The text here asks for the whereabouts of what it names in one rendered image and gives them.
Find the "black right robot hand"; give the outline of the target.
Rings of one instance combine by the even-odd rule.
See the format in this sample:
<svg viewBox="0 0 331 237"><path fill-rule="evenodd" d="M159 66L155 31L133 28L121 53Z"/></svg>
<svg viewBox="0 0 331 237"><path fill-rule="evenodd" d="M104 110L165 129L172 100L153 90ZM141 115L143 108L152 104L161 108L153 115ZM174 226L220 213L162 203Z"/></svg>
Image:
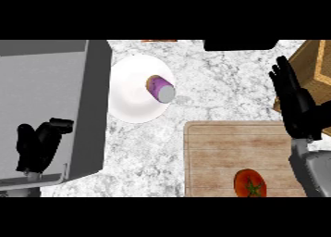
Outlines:
<svg viewBox="0 0 331 237"><path fill-rule="evenodd" d="M284 130L292 139L321 139L331 127L331 101L315 105L309 92L301 87L284 56L276 58L268 77L280 101Z"/></svg>

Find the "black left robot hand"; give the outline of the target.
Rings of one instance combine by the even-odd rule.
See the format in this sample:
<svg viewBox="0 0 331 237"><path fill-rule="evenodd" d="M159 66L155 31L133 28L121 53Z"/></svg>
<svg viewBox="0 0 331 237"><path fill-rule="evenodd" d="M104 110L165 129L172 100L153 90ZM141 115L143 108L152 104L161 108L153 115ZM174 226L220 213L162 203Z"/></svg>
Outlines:
<svg viewBox="0 0 331 237"><path fill-rule="evenodd" d="M62 136L72 132L74 121L51 118L37 129L20 124L16 129L16 152L19 154L16 171L41 173L50 165Z"/></svg>

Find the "wooden cutting board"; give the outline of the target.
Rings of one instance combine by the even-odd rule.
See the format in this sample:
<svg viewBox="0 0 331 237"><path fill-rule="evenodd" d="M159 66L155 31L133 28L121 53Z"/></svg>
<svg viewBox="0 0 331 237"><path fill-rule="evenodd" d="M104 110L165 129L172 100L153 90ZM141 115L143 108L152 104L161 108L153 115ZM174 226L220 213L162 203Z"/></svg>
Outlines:
<svg viewBox="0 0 331 237"><path fill-rule="evenodd" d="M249 168L270 197L302 197L287 163L290 138L280 121L189 121L183 127L184 195L234 195L233 177Z"/></svg>

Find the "red tomato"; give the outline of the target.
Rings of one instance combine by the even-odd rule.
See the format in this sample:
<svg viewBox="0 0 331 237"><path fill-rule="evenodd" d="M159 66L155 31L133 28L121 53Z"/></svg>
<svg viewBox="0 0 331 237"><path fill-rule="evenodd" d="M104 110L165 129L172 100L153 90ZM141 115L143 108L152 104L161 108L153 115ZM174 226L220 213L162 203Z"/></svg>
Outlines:
<svg viewBox="0 0 331 237"><path fill-rule="evenodd" d="M252 169L242 169L233 178L233 190L239 197L265 197L265 181Z"/></svg>

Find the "black appliance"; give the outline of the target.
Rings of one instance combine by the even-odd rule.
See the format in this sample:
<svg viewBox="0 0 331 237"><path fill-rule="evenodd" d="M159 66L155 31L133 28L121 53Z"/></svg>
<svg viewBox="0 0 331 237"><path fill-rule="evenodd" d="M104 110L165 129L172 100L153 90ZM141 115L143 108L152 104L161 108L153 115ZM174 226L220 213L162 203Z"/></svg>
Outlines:
<svg viewBox="0 0 331 237"><path fill-rule="evenodd" d="M206 51L268 50L276 43L276 40L205 40L203 49Z"/></svg>

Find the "white plate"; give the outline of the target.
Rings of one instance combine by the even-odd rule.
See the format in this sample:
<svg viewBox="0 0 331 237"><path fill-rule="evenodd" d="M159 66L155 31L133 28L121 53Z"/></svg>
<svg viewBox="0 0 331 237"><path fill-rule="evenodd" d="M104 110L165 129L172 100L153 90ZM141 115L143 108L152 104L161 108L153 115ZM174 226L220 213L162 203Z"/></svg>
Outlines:
<svg viewBox="0 0 331 237"><path fill-rule="evenodd" d="M144 123L165 112L174 97L158 99L158 90L147 90L147 79L158 76L165 81L158 86L174 85L174 74L165 63L153 56L125 57L110 68L107 112L124 122Z"/></svg>

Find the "purple can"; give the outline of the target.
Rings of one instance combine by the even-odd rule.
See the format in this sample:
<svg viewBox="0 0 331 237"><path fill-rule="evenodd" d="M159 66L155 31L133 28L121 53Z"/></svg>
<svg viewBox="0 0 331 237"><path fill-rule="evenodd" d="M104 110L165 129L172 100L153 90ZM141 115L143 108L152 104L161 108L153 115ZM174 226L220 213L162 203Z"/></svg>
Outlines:
<svg viewBox="0 0 331 237"><path fill-rule="evenodd" d="M158 75L149 77L146 81L146 90L159 103L168 104L172 101L174 86Z"/></svg>

